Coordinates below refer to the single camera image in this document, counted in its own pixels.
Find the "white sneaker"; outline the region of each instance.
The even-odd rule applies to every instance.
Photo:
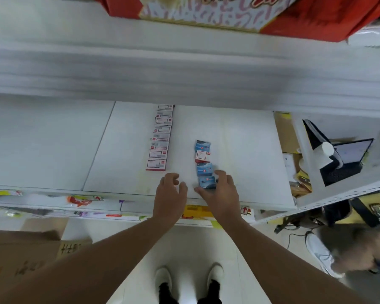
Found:
[[[305,245],[312,256],[318,259],[322,271],[335,277],[342,278],[345,274],[336,273],[332,270],[331,265],[334,263],[334,257],[322,241],[313,233],[305,237]]]
[[[208,274],[207,289],[210,286],[212,280],[217,281],[220,285],[222,285],[222,283],[224,282],[224,277],[225,275],[223,267],[219,263],[214,264],[213,268]]]
[[[170,276],[169,270],[166,267],[162,267],[156,271],[155,274],[155,286],[157,298],[159,298],[159,286],[163,283],[167,283],[169,286],[169,291],[172,292],[172,277]]]

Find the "white floor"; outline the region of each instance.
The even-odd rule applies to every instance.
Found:
[[[22,223],[22,219],[0,218],[0,229],[19,230]],[[130,226],[131,223],[121,221],[74,218],[69,220],[63,239],[89,235],[96,242]],[[287,247],[291,231],[284,230],[275,235],[274,228],[275,225],[268,224],[257,226],[262,233]],[[295,233],[304,235],[305,231],[301,228]],[[319,268],[305,248],[304,237],[292,235],[290,251]],[[170,230],[149,251],[108,303],[157,304],[153,276],[158,267],[166,265],[173,278],[173,295],[180,304],[195,304],[206,294],[207,275],[214,262],[219,262],[225,271],[220,293],[224,304],[270,303],[237,247],[223,230],[179,226]]]

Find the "blue box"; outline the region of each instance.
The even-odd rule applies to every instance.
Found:
[[[213,164],[211,162],[197,163],[197,176],[211,176]]]
[[[202,176],[198,178],[198,182],[200,187],[203,189],[215,189],[217,187],[217,183],[215,181],[214,176]]]
[[[209,152],[210,146],[211,146],[211,143],[209,143],[209,142],[197,140],[196,141],[196,147],[194,148],[194,151],[197,152],[197,150],[202,150],[204,152]]]

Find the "forearm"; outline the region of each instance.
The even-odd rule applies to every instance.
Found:
[[[335,278],[289,252],[244,220],[224,224],[223,228],[273,304],[365,303]]]
[[[0,303],[104,304],[171,227],[150,218],[34,273]]]

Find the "person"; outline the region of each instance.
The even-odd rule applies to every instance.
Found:
[[[243,220],[233,178],[224,171],[215,173],[219,180],[215,190],[197,187],[195,191],[206,201],[215,219],[238,247],[272,304],[365,303],[338,280],[311,266]],[[106,303],[183,214],[187,185],[184,182],[179,184],[178,178],[176,173],[162,177],[151,218],[31,273],[0,294],[0,303]],[[200,300],[200,304],[221,303],[218,284],[223,269],[217,266],[213,267],[210,276],[208,295]],[[160,303],[177,303],[172,297],[167,297],[171,288],[167,270],[159,271],[158,276],[162,278]]]
[[[371,270],[380,272],[380,230],[357,229],[353,233],[354,243],[339,255],[334,256],[317,235],[310,233],[305,238],[308,251],[318,259],[325,273],[341,278],[349,271]]]

